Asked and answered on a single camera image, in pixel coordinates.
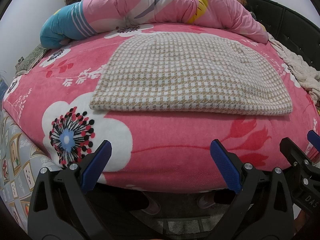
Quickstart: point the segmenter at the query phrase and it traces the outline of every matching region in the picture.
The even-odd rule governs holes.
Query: shoe
[[[206,196],[208,196],[208,194],[212,194],[212,192],[204,193],[198,197],[197,205],[199,208],[206,209],[206,208],[209,208],[215,204],[215,202],[213,200],[209,201],[209,202],[206,201]]]
[[[141,209],[141,210],[151,216],[158,214],[161,210],[160,204],[157,201],[155,201],[154,199],[152,199],[151,197],[149,197],[146,193],[143,192],[143,194],[149,200],[149,206],[147,208]]]

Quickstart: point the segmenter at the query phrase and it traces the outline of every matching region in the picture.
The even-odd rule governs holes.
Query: black pants
[[[168,239],[129,213],[148,207],[142,192],[97,184],[86,197],[115,240]]]

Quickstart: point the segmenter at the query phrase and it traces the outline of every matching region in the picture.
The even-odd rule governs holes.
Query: floor
[[[141,210],[131,213],[149,227],[172,239],[203,239],[229,207],[215,204],[208,209],[200,209],[196,204],[200,194],[148,192],[148,195],[160,203],[161,211],[155,216]]]

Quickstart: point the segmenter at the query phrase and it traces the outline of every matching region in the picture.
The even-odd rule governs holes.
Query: green patterned cloth
[[[22,62],[16,66],[16,76],[27,74],[49,51],[39,44]]]

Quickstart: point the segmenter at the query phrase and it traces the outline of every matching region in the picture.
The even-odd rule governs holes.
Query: houndstooth fabric
[[[105,65],[92,109],[284,115],[292,101],[258,52],[211,34],[140,33]]]

